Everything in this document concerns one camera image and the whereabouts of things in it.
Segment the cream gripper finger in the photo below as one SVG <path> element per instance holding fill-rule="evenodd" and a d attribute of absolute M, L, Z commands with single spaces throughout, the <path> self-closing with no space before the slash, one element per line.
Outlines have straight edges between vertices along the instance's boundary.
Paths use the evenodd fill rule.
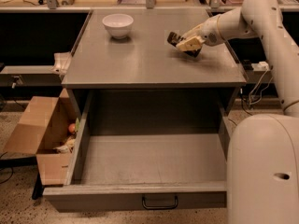
<path fill-rule="evenodd" d="M 191 38 L 194 36 L 199 36 L 201 37 L 201 29 L 202 29 L 203 24 L 198 24 L 197 26 L 193 27 L 191 30 L 186 32 L 185 34 L 182 35 L 184 39 Z"/>
<path fill-rule="evenodd" d="M 196 51 L 202 48 L 205 40 L 202 37 L 194 36 L 191 38 L 182 38 L 177 44 L 176 48 L 180 51 Z"/>

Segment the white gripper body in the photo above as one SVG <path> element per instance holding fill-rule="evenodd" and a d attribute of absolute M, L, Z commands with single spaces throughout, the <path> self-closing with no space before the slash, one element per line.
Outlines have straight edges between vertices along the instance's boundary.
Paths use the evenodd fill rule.
<path fill-rule="evenodd" d="M 219 30 L 219 18 L 219 15 L 213 16 L 201 24 L 200 36 L 205 40 L 205 44 L 208 46 L 213 47 L 224 42 Z"/>

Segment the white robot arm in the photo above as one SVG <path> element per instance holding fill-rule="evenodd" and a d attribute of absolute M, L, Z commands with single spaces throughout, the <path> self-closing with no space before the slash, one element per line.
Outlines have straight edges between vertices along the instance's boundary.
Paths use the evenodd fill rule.
<path fill-rule="evenodd" d="M 228 224 L 299 224 L 299 48 L 283 24 L 278 0 L 244 0 L 181 36 L 183 52 L 253 38 L 263 46 L 279 114 L 243 119 L 227 153 Z"/>

